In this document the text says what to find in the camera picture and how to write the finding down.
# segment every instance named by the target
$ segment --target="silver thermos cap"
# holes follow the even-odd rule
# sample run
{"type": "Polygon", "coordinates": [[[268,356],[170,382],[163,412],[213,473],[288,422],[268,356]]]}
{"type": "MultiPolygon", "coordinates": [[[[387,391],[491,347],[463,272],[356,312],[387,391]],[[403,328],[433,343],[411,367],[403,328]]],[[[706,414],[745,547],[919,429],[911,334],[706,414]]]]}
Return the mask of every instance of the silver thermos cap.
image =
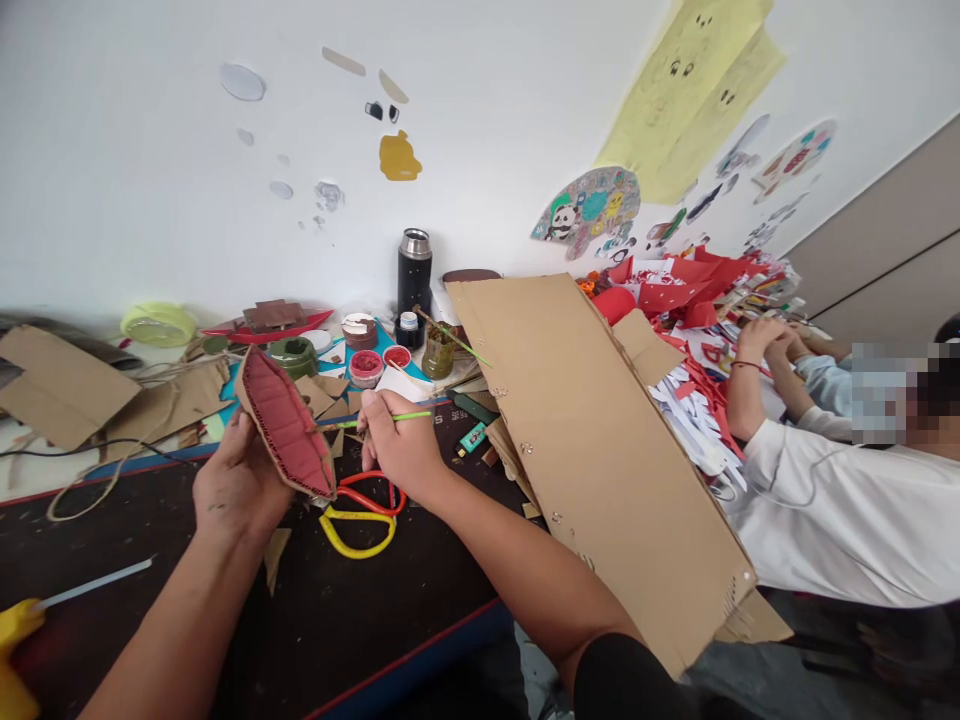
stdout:
{"type": "Polygon", "coordinates": [[[400,253],[411,260],[426,260],[433,257],[430,249],[430,236],[423,230],[407,228],[400,241],[400,253]]]}

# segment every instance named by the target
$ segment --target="cabinet door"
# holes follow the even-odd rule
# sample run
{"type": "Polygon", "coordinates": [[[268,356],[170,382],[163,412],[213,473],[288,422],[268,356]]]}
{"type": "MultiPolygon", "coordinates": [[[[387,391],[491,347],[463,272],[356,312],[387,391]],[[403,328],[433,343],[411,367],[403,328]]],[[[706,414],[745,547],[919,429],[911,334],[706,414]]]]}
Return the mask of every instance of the cabinet door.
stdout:
{"type": "Polygon", "coordinates": [[[960,312],[960,232],[817,317],[848,342],[933,342],[960,312]]]}

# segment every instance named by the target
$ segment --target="panda drawing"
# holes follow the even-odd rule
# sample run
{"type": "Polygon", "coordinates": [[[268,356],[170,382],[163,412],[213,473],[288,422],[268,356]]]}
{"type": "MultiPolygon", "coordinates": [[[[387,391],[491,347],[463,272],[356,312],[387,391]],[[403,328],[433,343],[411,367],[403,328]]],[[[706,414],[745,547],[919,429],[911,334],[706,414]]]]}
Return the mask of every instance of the panda drawing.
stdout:
{"type": "Polygon", "coordinates": [[[572,240],[570,237],[571,232],[580,219],[578,213],[579,208],[574,208],[570,205],[561,205],[558,207],[556,212],[553,213],[553,221],[550,223],[550,227],[547,228],[547,234],[543,239],[554,242],[567,242],[568,238],[572,240]]]}

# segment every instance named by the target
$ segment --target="paintbrush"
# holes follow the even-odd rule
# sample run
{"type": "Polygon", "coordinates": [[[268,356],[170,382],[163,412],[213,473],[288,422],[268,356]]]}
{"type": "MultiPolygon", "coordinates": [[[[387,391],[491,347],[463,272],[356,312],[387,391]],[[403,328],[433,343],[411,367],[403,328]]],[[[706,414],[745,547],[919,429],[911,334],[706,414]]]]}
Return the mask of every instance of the paintbrush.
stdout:
{"type": "MultiPolygon", "coordinates": [[[[430,417],[433,413],[429,410],[425,410],[421,413],[407,413],[406,415],[394,415],[393,421],[397,422],[400,420],[412,420],[416,417],[430,417]]],[[[356,427],[356,420],[347,420],[342,423],[332,423],[330,425],[317,425],[315,428],[311,428],[310,432],[332,432],[333,430],[344,430],[346,428],[356,427]]]]}
{"type": "Polygon", "coordinates": [[[478,352],[476,352],[472,347],[470,347],[469,345],[467,345],[465,342],[463,342],[462,340],[460,340],[460,338],[458,338],[458,337],[457,337],[456,335],[454,335],[452,332],[450,332],[449,330],[447,330],[445,327],[443,327],[440,323],[438,323],[438,322],[437,322],[436,320],[434,320],[432,317],[430,317],[430,316],[427,315],[425,312],[423,312],[423,310],[420,309],[420,306],[419,306],[419,305],[414,305],[414,306],[413,306],[413,311],[414,311],[415,313],[417,313],[417,315],[419,315],[420,317],[422,317],[424,320],[426,320],[428,323],[430,323],[431,325],[433,325],[437,330],[439,330],[439,331],[442,332],[444,335],[446,335],[448,338],[450,338],[451,340],[453,340],[457,345],[459,345],[459,346],[462,347],[464,350],[466,350],[468,353],[470,353],[471,355],[473,355],[477,360],[479,360],[480,362],[482,362],[482,363],[483,363],[484,365],[486,365],[488,368],[492,368],[492,367],[493,367],[493,365],[491,365],[490,363],[488,363],[488,362],[487,362],[483,357],[481,357],[481,355],[480,355],[478,352]]]}

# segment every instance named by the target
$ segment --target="white shirt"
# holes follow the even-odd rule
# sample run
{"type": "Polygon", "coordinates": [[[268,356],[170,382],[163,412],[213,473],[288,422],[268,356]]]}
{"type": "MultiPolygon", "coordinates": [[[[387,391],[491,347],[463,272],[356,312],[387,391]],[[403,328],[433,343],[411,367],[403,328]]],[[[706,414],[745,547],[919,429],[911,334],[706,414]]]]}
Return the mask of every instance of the white shirt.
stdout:
{"type": "Polygon", "coordinates": [[[849,438],[850,420],[812,408],[746,447],[753,490],[726,510],[761,584],[884,607],[960,598],[960,462],[816,432],[849,438]]]}

